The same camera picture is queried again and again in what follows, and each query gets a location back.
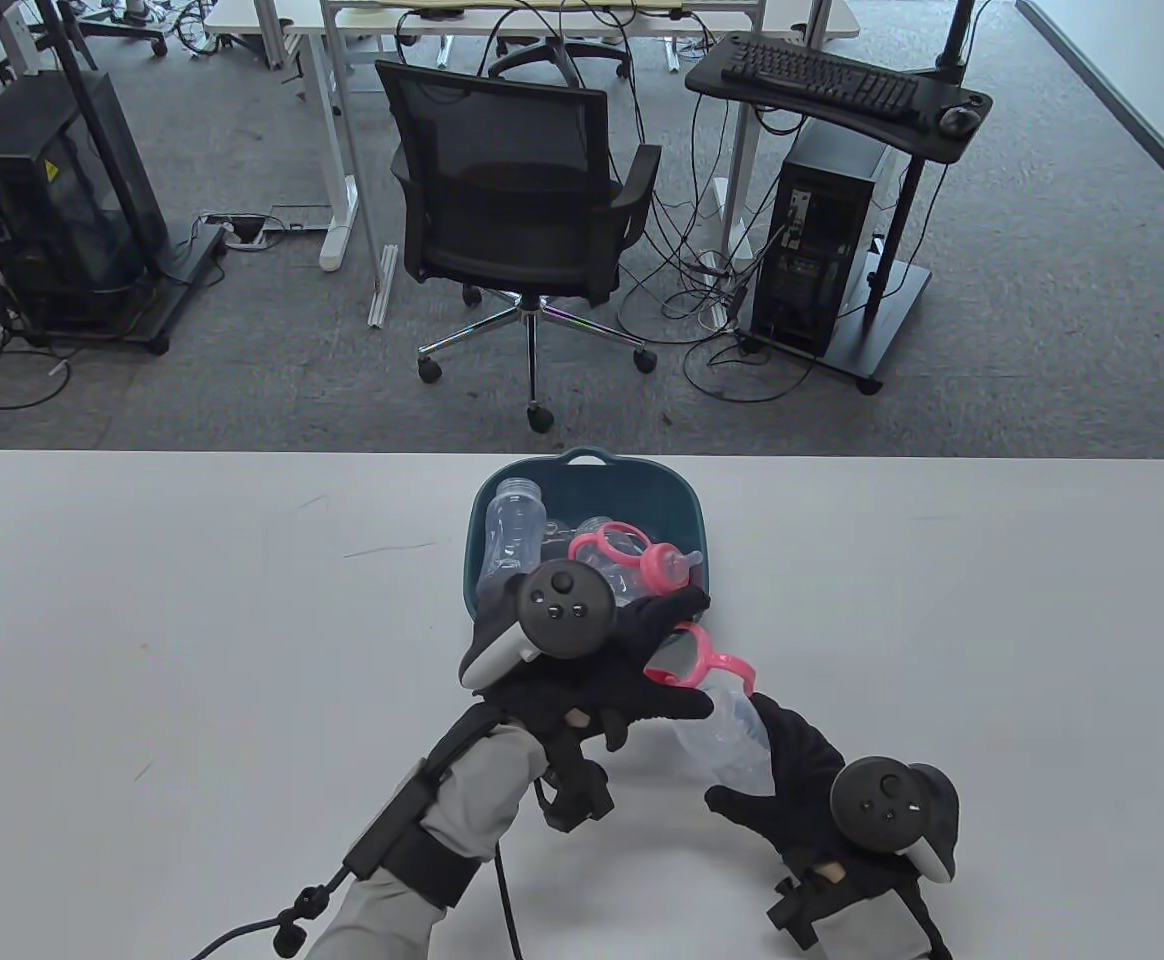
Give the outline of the person's left hand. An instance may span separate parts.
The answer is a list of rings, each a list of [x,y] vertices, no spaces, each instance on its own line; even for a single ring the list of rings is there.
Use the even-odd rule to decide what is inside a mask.
[[[693,585],[645,596],[618,609],[613,630],[596,652],[572,660],[537,657],[480,690],[480,696],[540,742],[572,727],[579,740],[604,737],[610,753],[626,745],[634,721],[701,721],[714,713],[707,692],[658,684],[646,668],[665,640],[710,605],[705,590]]]

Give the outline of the person's right hand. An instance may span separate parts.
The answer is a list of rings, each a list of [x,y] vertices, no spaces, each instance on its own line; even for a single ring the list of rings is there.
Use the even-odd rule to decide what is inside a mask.
[[[778,792],[754,796],[714,785],[704,795],[707,809],[765,838],[780,858],[793,861],[799,874],[842,865],[870,896],[920,879],[910,860],[863,849],[835,826],[830,794],[846,760],[826,737],[764,692],[755,692],[750,701],[768,732],[771,777]]]

